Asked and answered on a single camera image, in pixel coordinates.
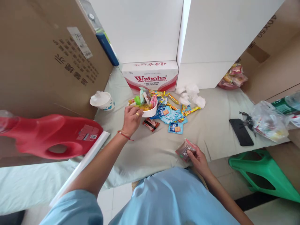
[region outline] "smartphone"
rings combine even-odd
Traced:
[[[243,121],[241,119],[230,119],[229,120],[238,141],[241,146],[252,146],[254,145],[248,131],[246,130]]]

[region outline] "green plastic stool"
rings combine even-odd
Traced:
[[[300,203],[300,194],[268,151],[257,149],[244,152],[230,157],[228,162],[232,169],[238,170],[252,185],[248,187],[251,191],[259,191]]]

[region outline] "light blue shirt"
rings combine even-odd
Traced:
[[[84,190],[65,194],[42,225],[103,225],[95,196]],[[109,224],[239,224],[189,170],[174,167],[149,176]]]

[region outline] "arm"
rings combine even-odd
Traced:
[[[131,137],[140,124],[142,114],[143,110],[138,107],[126,107],[124,125],[121,132],[126,136]],[[115,164],[122,148],[127,141],[128,139],[126,137],[117,133],[115,137],[78,175],[78,177],[72,182],[64,194],[70,191],[83,189],[92,193],[97,198],[102,185],[107,179],[113,165]]]
[[[241,210],[241,208],[230,197],[227,191],[223,188],[218,179],[212,174],[208,167],[206,157],[203,152],[196,146],[195,156],[191,151],[187,151],[188,156],[192,160],[196,170],[203,176],[211,193],[220,201],[224,208],[231,214],[240,224],[252,224],[252,221]]]

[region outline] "bracelet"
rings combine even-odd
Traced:
[[[128,138],[128,140],[130,140],[130,141],[134,141],[134,140],[130,139],[130,137],[128,137],[128,136],[126,136],[125,134],[123,134],[123,133],[121,132],[121,130],[118,130],[117,133],[120,134],[120,135],[123,135],[123,136],[126,137],[126,138]]]

